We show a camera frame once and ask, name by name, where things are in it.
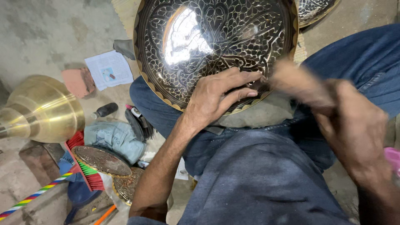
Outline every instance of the jeans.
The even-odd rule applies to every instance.
[[[347,79],[390,118],[400,112],[400,24],[391,24],[348,36],[306,59],[303,64],[322,80]],[[164,103],[142,77],[130,87],[132,102],[143,116],[167,138],[182,114]],[[201,175],[218,148],[237,132],[250,128],[226,128],[221,135],[200,131],[183,158],[188,173]],[[336,160],[306,105],[300,104],[293,119],[261,128],[292,139],[321,172]]]

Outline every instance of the orange stick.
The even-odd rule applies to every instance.
[[[109,210],[107,210],[107,212],[106,212],[104,215],[102,215],[102,216],[100,217],[100,219],[99,219],[94,225],[100,225],[101,222],[103,222],[103,220],[105,220],[106,217],[107,217],[110,213],[112,213],[112,211],[114,211],[115,208],[116,208],[116,206],[113,205]]]

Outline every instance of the black bottle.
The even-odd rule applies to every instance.
[[[97,119],[99,117],[106,117],[117,110],[118,110],[118,105],[112,102],[98,108],[96,112],[92,113],[92,118]]]

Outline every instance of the brush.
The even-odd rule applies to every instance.
[[[68,141],[65,142],[65,147],[70,153],[72,159],[74,160],[76,165],[79,165],[80,172],[85,180],[90,191],[93,190],[101,190],[104,191],[103,180],[101,179],[100,174],[98,172],[86,165],[82,162],[76,160],[74,155],[71,152],[71,149],[75,146],[85,145],[83,131],[78,131],[76,134]]]

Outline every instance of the wooden block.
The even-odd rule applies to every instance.
[[[57,164],[41,145],[22,150],[19,156],[42,187],[61,176]]]
[[[43,144],[43,147],[49,152],[55,163],[58,163],[65,153],[64,149],[58,143],[46,143]]]

